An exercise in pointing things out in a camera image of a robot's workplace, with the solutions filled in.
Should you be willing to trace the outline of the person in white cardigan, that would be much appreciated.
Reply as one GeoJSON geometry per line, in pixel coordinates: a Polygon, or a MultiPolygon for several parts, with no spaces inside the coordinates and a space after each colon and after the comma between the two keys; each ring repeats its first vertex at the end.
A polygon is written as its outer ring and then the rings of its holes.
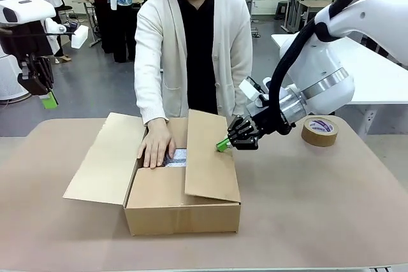
{"type": "Polygon", "coordinates": [[[252,71],[245,0],[148,0],[137,16],[135,70],[159,71],[167,119],[199,110],[230,117],[232,72],[252,71]]]}

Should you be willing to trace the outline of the white side table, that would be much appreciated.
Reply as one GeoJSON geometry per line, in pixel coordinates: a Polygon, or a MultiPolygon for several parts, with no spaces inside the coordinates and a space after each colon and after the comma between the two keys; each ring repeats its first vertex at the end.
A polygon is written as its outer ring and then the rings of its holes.
{"type": "Polygon", "coordinates": [[[335,115],[363,139],[368,134],[408,134],[408,70],[350,38],[330,46],[355,85],[352,101],[335,115]]]}

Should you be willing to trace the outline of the brown cardboard box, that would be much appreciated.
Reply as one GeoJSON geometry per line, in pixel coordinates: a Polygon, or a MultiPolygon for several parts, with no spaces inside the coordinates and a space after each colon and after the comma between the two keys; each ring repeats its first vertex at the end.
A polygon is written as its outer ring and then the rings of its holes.
{"type": "Polygon", "coordinates": [[[134,236],[236,232],[241,199],[231,152],[218,152],[222,116],[190,110],[171,118],[185,167],[143,167],[138,147],[147,135],[141,118],[110,113],[64,193],[66,199],[123,207],[134,236]]]}

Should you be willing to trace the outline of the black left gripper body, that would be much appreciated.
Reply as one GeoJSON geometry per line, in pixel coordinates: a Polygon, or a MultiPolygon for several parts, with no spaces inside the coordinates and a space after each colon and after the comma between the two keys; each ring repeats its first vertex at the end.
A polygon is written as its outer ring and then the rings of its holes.
{"type": "Polygon", "coordinates": [[[40,22],[30,22],[4,29],[0,32],[0,45],[8,55],[25,59],[53,55],[46,32],[40,22]]]}

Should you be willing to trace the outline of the person in floral shirt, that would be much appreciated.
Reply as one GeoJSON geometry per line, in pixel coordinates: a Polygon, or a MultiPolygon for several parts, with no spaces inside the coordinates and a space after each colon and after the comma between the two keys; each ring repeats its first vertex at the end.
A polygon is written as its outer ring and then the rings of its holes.
{"type": "Polygon", "coordinates": [[[135,59],[136,12],[133,0],[108,0],[112,10],[113,58],[124,63],[135,59]]]}

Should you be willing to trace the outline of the person's right forearm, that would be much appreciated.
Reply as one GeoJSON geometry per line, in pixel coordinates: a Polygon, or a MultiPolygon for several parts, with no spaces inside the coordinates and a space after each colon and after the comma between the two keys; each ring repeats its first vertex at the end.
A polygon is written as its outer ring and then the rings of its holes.
{"type": "Polygon", "coordinates": [[[155,119],[167,121],[161,95],[161,75],[159,71],[135,70],[136,105],[140,109],[143,124],[155,119]]]}

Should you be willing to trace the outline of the brown packing tape roll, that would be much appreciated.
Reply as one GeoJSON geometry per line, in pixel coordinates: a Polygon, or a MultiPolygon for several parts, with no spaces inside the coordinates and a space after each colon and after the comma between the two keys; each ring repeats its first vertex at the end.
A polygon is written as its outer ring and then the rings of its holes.
{"type": "Polygon", "coordinates": [[[338,126],[331,120],[311,117],[303,123],[301,137],[315,147],[330,147],[335,143],[338,133],[338,126]]]}

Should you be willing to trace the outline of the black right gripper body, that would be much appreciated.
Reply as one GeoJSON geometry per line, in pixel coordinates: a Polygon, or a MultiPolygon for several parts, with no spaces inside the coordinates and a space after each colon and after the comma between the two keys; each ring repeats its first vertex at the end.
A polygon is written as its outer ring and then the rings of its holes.
{"type": "Polygon", "coordinates": [[[293,126],[287,122],[281,111],[272,110],[271,107],[247,108],[247,111],[255,123],[260,136],[277,132],[281,135],[288,135],[293,126]]]}

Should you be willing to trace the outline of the person's right hand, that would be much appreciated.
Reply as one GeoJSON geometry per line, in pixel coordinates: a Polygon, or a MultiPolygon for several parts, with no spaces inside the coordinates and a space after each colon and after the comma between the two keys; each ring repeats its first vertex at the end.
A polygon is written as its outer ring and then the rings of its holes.
{"type": "Polygon", "coordinates": [[[156,118],[147,124],[147,135],[139,146],[137,159],[143,161],[143,167],[154,169],[162,166],[167,155],[173,158],[175,150],[175,141],[165,119],[156,118]]]}

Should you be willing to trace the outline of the bubble-wrapped clock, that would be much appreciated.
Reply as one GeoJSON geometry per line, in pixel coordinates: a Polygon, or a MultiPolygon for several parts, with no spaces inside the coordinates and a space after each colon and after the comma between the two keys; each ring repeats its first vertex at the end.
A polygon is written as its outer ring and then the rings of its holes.
{"type": "Polygon", "coordinates": [[[177,148],[173,154],[173,157],[167,152],[164,161],[163,167],[174,167],[180,168],[185,167],[187,163],[187,149],[186,148],[177,148]]]}

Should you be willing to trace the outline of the white ribbed cylinder base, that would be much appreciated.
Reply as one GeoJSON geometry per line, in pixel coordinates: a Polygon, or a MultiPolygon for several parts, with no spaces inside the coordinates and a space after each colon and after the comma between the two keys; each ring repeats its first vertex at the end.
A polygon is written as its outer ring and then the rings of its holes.
{"type": "Polygon", "coordinates": [[[31,97],[18,83],[21,70],[12,55],[0,57],[0,104],[16,103],[31,97]]]}

